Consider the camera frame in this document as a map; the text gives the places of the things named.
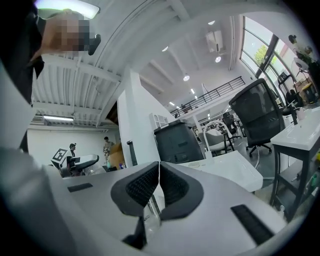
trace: window frame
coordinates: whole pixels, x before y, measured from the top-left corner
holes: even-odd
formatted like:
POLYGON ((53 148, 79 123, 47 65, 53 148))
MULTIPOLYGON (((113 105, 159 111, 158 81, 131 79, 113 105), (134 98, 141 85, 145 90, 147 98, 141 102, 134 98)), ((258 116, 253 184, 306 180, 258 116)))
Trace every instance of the window frame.
MULTIPOLYGON (((276 87, 276 85, 273 83, 273 81, 269 78, 269 75, 267 75, 266 70, 268 67, 270 67, 272 69, 272 71, 277 75, 277 77, 280 75, 275 67, 272 65, 271 61, 273 59, 274 56, 277 57, 277 59, 282 63, 282 65, 284 66, 285 70, 288 72, 288 74, 291 75, 292 79, 293 79, 293 86, 295 91, 297 92, 297 88, 296 88, 296 82, 298 81, 296 76, 292 73, 291 69, 288 67, 288 65, 285 63, 285 61, 283 60, 283 58, 276 52, 276 47, 277 44, 279 42, 279 38, 272 33, 272 38, 270 40, 270 44, 265 42, 261 37, 259 37, 257 34, 255 34, 254 32, 248 30, 246 28, 246 17, 243 16, 243 39, 242 39, 242 47, 241 47, 241 55, 240 55, 240 60, 250 69, 250 71, 254 74, 254 76, 258 79, 259 76, 264 73, 264 75, 266 77, 268 77, 268 79, 270 80, 270 82, 272 83, 272 85, 274 87, 276 87), (244 50, 244 43, 245 43, 245 36, 246 33, 250 33, 251 35, 253 35, 254 37, 256 37, 258 40, 260 40, 263 44, 265 44, 267 46, 267 51, 264 55, 264 61, 259 65, 256 60, 250 56, 245 50, 244 50), (247 64, 244 60, 242 60, 242 55, 243 53, 245 53, 258 67, 257 72, 255 73, 249 66, 249 64, 247 64)), ((284 89, 288 92, 288 86, 286 85, 286 83, 283 83, 283 87, 284 89)))

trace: chair base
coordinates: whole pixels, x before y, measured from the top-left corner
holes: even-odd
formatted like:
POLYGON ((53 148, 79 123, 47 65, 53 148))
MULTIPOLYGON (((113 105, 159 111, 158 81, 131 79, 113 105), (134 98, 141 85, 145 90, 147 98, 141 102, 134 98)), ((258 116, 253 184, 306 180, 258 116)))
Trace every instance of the chair base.
POLYGON ((255 150, 257 149, 257 147, 264 147, 264 148, 267 148, 267 149, 269 149, 269 154, 271 154, 271 153, 272 153, 272 149, 271 149, 271 147, 269 147, 269 146, 267 146, 267 145, 265 145, 265 144, 255 145, 255 146, 251 149, 251 151, 249 152, 249 157, 251 157, 251 158, 252 158, 252 153, 253 153, 253 151, 255 151, 255 150))

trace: black rubber strip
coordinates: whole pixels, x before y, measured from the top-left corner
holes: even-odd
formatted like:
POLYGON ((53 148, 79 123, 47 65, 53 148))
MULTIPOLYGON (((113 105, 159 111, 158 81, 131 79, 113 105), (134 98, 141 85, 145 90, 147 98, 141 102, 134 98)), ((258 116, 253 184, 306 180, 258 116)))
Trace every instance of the black rubber strip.
POLYGON ((76 191, 80 191, 80 190, 85 190, 88 188, 93 187, 92 184, 90 183, 83 183, 80 185, 75 185, 75 186, 68 186, 68 190, 70 191, 70 193, 72 192, 76 192, 76 191))
POLYGON ((273 233, 244 204, 231 207, 240 223, 259 246, 273 237, 273 233))

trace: railing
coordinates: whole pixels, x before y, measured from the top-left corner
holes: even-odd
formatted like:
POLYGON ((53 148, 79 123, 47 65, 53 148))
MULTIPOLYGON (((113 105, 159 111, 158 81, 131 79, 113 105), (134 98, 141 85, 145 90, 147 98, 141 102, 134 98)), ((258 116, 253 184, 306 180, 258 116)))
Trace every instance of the railing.
POLYGON ((179 109, 176 109, 172 112, 170 112, 175 118, 180 117, 186 113, 188 113, 191 110, 197 109, 198 107, 207 104, 211 101, 214 101, 215 99, 218 99, 219 97, 238 89, 241 86, 244 86, 246 83, 243 81, 242 77, 239 76, 236 79, 231 80, 230 82, 227 82, 220 87, 213 89, 209 92, 207 92, 204 95, 199 96, 197 99, 194 99, 187 104, 182 105, 179 107, 179 109))

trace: gray floor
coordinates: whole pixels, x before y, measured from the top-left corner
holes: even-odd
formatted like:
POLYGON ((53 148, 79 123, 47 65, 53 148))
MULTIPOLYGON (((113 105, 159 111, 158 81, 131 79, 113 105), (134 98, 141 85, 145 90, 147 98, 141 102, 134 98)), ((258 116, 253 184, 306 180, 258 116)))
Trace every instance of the gray floor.
MULTIPOLYGON (((246 151, 246 146, 248 145, 247 143, 247 138, 236 138, 234 139, 234 149, 239 151, 241 155, 243 155, 253 166, 257 164, 258 161, 258 152, 259 150, 259 155, 260 155, 260 161, 259 165, 257 166, 257 171, 262 175, 264 178, 270 178, 275 176, 275 155, 273 151, 273 146, 271 143, 267 143, 266 145, 270 148, 272 148, 272 153, 269 153, 269 149, 265 147, 258 147, 253 153, 252 157, 249 157, 249 151, 246 151)), ((272 184, 272 180, 264 180, 262 188, 269 186, 272 184)))

